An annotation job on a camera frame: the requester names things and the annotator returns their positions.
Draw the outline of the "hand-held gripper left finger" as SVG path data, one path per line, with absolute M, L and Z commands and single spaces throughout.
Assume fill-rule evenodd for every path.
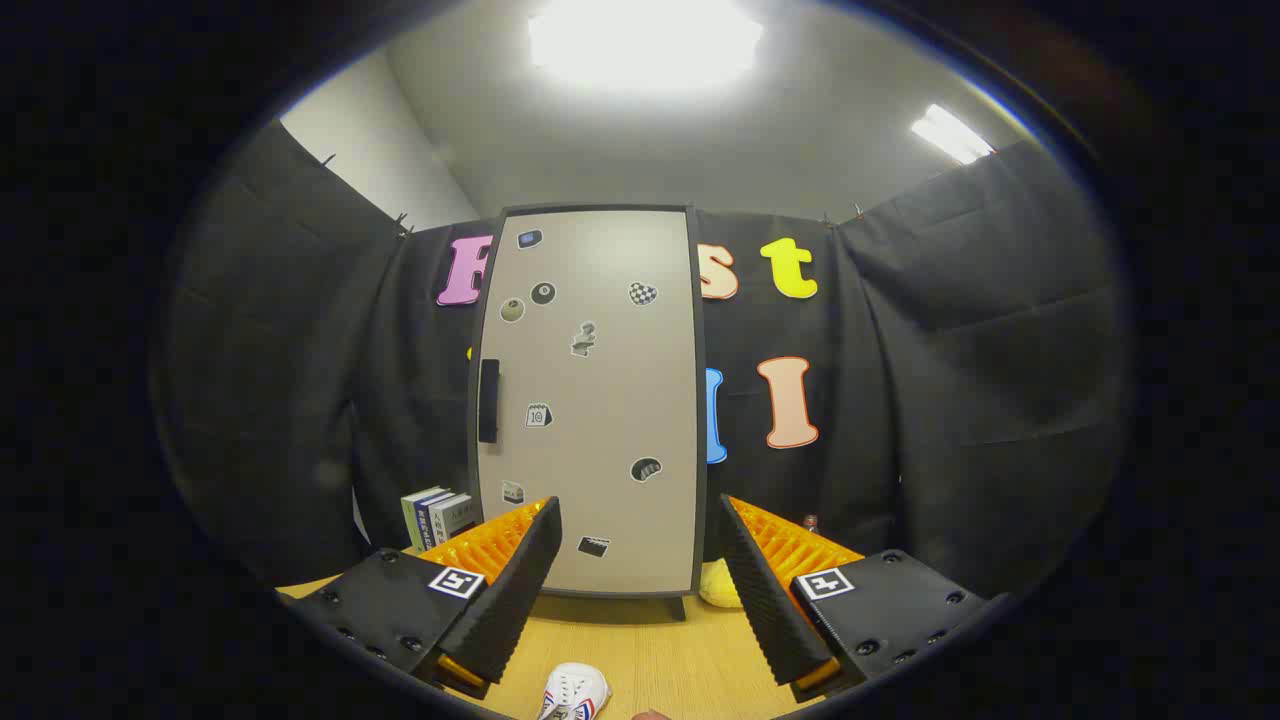
M 422 553 L 378 550 L 291 603 L 308 628 L 480 700 L 503 678 L 562 544 L 558 497 Z

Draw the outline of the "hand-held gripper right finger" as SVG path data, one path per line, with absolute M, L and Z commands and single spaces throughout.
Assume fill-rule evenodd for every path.
M 863 555 L 722 496 L 724 561 L 774 682 L 805 702 L 956 644 L 991 602 L 902 550 Z

